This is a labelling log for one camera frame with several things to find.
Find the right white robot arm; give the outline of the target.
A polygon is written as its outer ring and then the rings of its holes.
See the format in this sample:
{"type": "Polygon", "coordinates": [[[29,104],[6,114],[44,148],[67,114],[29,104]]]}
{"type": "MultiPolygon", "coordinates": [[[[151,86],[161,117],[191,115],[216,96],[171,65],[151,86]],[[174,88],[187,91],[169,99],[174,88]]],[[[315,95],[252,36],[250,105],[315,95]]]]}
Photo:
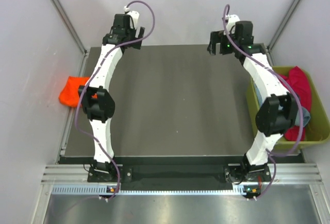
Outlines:
{"type": "Polygon", "coordinates": [[[298,112],[297,101],[292,93],[275,76],[268,63],[264,47],[254,43],[253,24],[242,21],[236,15],[224,18],[224,29],[210,34],[207,47],[215,55],[234,54],[255,83],[261,104],[255,116],[257,133],[251,148],[244,154],[238,167],[228,169],[229,182],[239,184],[256,181],[267,173],[267,162],[277,141],[293,127],[298,112]]]}

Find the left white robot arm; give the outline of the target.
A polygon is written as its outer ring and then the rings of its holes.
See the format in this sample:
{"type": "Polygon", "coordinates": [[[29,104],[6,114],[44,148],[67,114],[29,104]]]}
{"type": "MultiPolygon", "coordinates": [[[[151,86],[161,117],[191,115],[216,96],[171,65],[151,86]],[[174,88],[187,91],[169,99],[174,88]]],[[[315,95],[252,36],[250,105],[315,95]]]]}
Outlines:
{"type": "Polygon", "coordinates": [[[115,102],[109,94],[110,82],[124,51],[140,49],[144,27],[138,28],[140,14],[128,11],[114,16],[110,32],[103,37],[101,53],[87,86],[79,86],[82,111],[90,122],[94,140],[94,157],[89,169],[89,182],[115,182],[118,170],[113,161],[110,124],[115,102]]]}

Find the orange t shirt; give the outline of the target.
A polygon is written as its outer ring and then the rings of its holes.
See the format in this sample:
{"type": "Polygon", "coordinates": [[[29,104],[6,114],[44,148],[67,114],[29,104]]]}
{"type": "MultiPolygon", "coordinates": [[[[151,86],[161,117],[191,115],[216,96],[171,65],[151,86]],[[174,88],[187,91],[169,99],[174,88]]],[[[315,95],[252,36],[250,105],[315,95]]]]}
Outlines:
{"type": "Polygon", "coordinates": [[[64,88],[59,94],[59,102],[64,106],[76,108],[79,101],[78,88],[81,85],[84,86],[88,80],[89,77],[69,76],[64,88]]]}

